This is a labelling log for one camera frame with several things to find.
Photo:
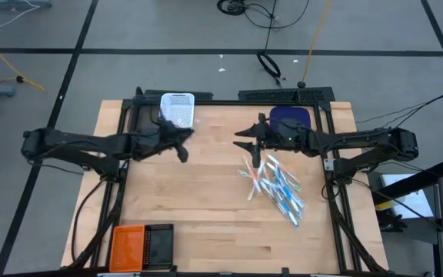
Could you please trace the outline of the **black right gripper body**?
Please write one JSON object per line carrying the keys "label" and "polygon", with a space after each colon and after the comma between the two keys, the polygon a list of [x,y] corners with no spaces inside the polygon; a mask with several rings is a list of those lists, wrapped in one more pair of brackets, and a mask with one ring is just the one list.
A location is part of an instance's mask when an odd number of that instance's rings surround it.
{"label": "black right gripper body", "polygon": [[258,122],[254,124],[255,144],[252,150],[252,164],[258,168],[261,164],[261,150],[278,149],[281,144],[281,134],[269,124],[264,113],[258,114]]}

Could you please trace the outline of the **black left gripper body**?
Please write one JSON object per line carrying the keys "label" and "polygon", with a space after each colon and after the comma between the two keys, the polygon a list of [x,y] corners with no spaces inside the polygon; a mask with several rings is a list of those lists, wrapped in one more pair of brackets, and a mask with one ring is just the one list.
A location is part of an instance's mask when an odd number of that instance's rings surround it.
{"label": "black left gripper body", "polygon": [[153,155],[160,155],[163,151],[174,149],[180,162],[188,161],[188,150],[177,145],[174,131],[177,127],[172,122],[162,119],[156,132],[145,134],[136,132],[132,135],[131,158],[142,161]]}

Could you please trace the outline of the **orange toothbrush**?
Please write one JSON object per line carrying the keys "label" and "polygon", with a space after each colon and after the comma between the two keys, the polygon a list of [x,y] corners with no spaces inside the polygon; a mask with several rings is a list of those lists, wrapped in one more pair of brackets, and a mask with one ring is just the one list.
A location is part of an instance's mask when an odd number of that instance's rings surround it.
{"label": "orange toothbrush", "polygon": [[254,169],[250,165],[248,165],[248,174],[252,180],[253,188],[248,195],[248,201],[251,201],[253,197],[257,194],[261,193],[261,186],[259,184],[259,173],[258,168]]}
{"label": "orange toothbrush", "polygon": [[251,177],[253,184],[255,186],[255,189],[257,190],[257,192],[261,192],[261,188],[258,184],[258,180],[256,179],[256,175],[254,174],[254,172],[252,171],[252,167],[249,165],[248,160],[246,159],[245,156],[242,156],[242,160],[245,163],[247,170],[248,170],[248,174]]}

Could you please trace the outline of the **blue toothbrush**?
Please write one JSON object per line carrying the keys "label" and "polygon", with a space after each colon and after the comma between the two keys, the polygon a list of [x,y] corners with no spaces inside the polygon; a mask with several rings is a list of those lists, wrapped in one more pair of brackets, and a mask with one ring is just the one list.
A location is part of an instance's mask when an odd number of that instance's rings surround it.
{"label": "blue toothbrush", "polygon": [[295,218],[294,214],[292,213],[291,209],[289,208],[286,202],[279,202],[278,207],[282,210],[283,214],[290,220],[293,226],[299,227],[298,220]]}
{"label": "blue toothbrush", "polygon": [[304,202],[297,196],[294,186],[286,179],[282,173],[275,175],[275,183],[284,197],[290,202],[295,209],[303,209]]}
{"label": "blue toothbrush", "polygon": [[266,191],[268,196],[271,198],[271,200],[274,202],[276,207],[281,211],[282,210],[278,207],[279,202],[286,202],[289,208],[291,209],[292,213],[294,214],[295,218],[298,220],[298,213],[300,212],[299,209],[295,209],[290,202],[284,197],[284,195],[281,193],[281,191],[278,189],[275,183],[268,181],[267,179],[262,179],[260,181],[261,187]]}
{"label": "blue toothbrush", "polygon": [[281,193],[287,198],[290,199],[293,196],[293,184],[287,179],[284,170],[279,165],[273,165],[269,162],[266,162],[265,165],[269,167],[273,171],[273,179],[274,183],[281,191]]}

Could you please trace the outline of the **navy blue mat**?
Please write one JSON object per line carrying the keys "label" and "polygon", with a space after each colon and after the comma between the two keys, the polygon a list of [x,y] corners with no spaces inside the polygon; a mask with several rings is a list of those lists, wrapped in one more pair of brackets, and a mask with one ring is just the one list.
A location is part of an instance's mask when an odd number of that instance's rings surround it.
{"label": "navy blue mat", "polygon": [[311,118],[307,109],[291,106],[276,106],[269,114],[269,123],[276,132],[297,127],[311,128]]}

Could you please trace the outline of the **white perforated plastic basket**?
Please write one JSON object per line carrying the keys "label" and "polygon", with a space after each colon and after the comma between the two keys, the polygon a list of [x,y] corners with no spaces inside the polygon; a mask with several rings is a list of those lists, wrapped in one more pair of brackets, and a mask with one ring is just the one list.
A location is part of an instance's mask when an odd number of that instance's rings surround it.
{"label": "white perforated plastic basket", "polygon": [[191,93],[166,93],[161,97],[162,117],[179,128],[191,128],[194,121],[195,97]]}

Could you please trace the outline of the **black perforated box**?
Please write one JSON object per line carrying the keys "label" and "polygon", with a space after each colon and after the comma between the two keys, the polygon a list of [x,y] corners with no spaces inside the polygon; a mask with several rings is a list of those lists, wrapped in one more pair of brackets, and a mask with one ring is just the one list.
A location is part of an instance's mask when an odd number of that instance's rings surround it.
{"label": "black perforated box", "polygon": [[335,95],[331,87],[316,88],[279,88],[260,90],[241,90],[240,101],[256,102],[334,102]]}

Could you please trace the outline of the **black perforated plastic basket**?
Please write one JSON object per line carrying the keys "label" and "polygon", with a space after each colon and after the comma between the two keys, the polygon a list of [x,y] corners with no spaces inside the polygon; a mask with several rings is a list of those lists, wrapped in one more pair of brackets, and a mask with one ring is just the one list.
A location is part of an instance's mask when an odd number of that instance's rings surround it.
{"label": "black perforated plastic basket", "polygon": [[143,244],[143,270],[170,269],[173,266],[174,225],[146,225]]}

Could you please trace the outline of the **orange perforated plastic basket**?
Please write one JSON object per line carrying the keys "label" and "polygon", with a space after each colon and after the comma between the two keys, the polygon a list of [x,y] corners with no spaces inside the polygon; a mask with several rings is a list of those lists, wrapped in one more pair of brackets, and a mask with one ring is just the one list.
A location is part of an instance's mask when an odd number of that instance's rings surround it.
{"label": "orange perforated plastic basket", "polygon": [[117,226],[113,231],[110,272],[138,272],[142,270],[145,227]]}

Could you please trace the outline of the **black desk bar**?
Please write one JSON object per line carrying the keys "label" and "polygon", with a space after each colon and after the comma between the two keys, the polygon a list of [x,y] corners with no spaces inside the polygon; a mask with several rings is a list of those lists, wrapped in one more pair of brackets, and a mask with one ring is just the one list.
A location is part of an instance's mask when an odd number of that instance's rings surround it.
{"label": "black desk bar", "polygon": [[401,179],[391,185],[372,192],[375,205],[379,205],[392,199],[397,199],[412,192],[425,189],[438,183],[443,178],[443,162],[432,166],[429,169],[419,169],[419,172]]}

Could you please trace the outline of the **white paper sheet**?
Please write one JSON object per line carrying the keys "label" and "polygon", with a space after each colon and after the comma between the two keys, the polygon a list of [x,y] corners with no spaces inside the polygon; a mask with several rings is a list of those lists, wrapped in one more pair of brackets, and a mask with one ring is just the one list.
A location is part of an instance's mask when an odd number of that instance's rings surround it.
{"label": "white paper sheet", "polygon": [[[386,187],[411,176],[412,174],[382,174],[380,175],[380,179],[382,185]],[[386,211],[392,212],[393,215],[401,215],[402,219],[419,219],[418,215],[405,208],[405,205],[407,205],[409,208],[413,209],[415,212],[425,218],[434,217],[423,190],[402,196],[398,198],[398,201],[401,202],[401,204],[398,204],[396,201],[390,201],[376,205],[375,209],[378,212]]]}

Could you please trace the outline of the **black aluminium rig frame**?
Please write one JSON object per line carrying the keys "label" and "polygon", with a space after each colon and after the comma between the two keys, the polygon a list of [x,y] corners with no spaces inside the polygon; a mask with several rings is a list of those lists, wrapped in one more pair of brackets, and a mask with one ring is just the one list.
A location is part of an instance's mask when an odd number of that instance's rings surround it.
{"label": "black aluminium rig frame", "polygon": [[[272,153],[302,186],[304,218],[295,228],[264,195],[247,200],[251,179],[238,171],[245,169],[242,156],[248,153],[232,144],[243,140],[235,132],[273,106],[220,102],[195,107],[187,163],[180,163],[175,151],[131,163],[119,225],[174,224],[174,264],[180,272],[275,273],[287,267],[294,274],[339,273],[331,215],[321,196],[321,161]],[[346,191],[357,237],[387,268],[370,191],[361,183]]]}

